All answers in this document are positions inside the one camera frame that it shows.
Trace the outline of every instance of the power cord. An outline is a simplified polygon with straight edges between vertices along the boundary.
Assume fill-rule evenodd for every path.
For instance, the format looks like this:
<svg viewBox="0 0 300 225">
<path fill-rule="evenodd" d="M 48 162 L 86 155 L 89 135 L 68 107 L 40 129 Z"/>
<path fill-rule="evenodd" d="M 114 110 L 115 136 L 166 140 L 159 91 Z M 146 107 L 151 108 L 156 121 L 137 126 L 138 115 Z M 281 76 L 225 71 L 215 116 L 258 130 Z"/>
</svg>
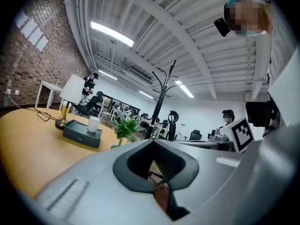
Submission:
<svg viewBox="0 0 300 225">
<path fill-rule="evenodd" d="M 8 97 L 9 99 L 20 109 L 22 109 L 17 103 L 14 102 L 14 100 L 11 98 L 10 94 L 8 92 L 5 92 L 2 90 L 2 92 L 4 92 L 5 94 L 8 94 Z M 32 109 L 31 108 L 23 108 L 23 109 L 27 109 L 27 110 L 31 110 L 31 111 L 36 111 L 37 112 L 37 119 L 40 118 L 41 120 L 47 122 L 49 121 L 50 119 L 53 120 L 53 121 L 56 121 L 57 119 L 54 118 L 53 116 L 51 116 L 50 114 L 46 113 L 46 112 L 42 112 L 38 109 L 36 109 L 35 107 L 33 107 Z"/>
</svg>

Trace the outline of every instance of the ceiling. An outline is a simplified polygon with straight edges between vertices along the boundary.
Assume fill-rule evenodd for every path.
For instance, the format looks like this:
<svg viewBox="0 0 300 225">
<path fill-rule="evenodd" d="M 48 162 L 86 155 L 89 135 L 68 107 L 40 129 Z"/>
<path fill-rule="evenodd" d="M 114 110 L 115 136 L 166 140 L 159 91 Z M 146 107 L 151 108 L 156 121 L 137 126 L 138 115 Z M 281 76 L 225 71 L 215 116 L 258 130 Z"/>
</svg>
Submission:
<svg viewBox="0 0 300 225">
<path fill-rule="evenodd" d="M 135 91 L 157 98 L 160 85 L 176 60 L 172 75 L 195 98 L 216 99 L 267 93 L 264 82 L 270 59 L 270 39 L 222 37 L 214 21 L 223 17 L 226 0 L 65 0 L 79 50 L 91 71 L 101 69 Z M 131 48 L 90 27 L 96 22 L 134 40 Z M 178 87 L 169 95 L 187 99 Z"/>
</svg>

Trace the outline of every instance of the green plant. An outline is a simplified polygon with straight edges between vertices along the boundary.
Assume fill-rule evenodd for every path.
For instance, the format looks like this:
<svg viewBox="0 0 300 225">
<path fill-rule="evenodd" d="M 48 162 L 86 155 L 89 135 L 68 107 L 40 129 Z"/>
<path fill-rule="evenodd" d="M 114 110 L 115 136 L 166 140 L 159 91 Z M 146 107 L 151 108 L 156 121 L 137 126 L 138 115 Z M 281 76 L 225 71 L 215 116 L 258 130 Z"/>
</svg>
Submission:
<svg viewBox="0 0 300 225">
<path fill-rule="evenodd" d="M 118 117 L 120 118 L 120 123 L 117 122 L 117 120 L 113 120 L 109 122 L 109 125 L 116 128 L 116 131 L 114 132 L 117 135 L 117 139 L 119 139 L 119 145 L 121 146 L 124 138 L 127 139 L 127 142 L 134 143 L 137 141 L 137 137 L 134 136 L 134 133 L 142 131 L 144 128 L 139 126 L 139 121 L 136 120 L 137 116 L 129 117 L 125 116 L 120 112 L 116 112 L 118 114 Z"/>
</svg>

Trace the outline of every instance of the vent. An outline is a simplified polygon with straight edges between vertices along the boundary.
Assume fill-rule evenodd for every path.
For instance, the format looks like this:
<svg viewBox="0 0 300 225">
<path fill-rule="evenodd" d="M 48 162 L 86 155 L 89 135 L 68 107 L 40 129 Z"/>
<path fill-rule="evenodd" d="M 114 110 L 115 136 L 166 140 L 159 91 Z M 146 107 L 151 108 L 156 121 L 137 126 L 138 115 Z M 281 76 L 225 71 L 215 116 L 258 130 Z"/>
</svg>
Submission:
<svg viewBox="0 0 300 225">
<path fill-rule="evenodd" d="M 137 72 L 132 68 L 124 72 L 127 77 L 131 78 L 132 80 L 141 84 L 144 87 L 148 87 L 152 85 L 152 82 L 147 77 L 145 77 L 144 75 L 140 74 L 139 72 Z"/>
</svg>

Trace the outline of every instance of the lamp base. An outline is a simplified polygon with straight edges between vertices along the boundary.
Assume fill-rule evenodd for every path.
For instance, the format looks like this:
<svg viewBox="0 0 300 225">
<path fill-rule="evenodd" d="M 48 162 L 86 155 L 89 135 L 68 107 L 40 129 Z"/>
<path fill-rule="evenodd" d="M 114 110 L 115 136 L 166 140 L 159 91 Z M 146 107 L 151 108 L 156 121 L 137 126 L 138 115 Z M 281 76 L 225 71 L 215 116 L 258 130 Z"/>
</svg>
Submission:
<svg viewBox="0 0 300 225">
<path fill-rule="evenodd" d="M 61 130 L 63 130 L 65 128 L 67 121 L 64 119 L 59 119 L 55 121 L 55 126 Z"/>
</svg>

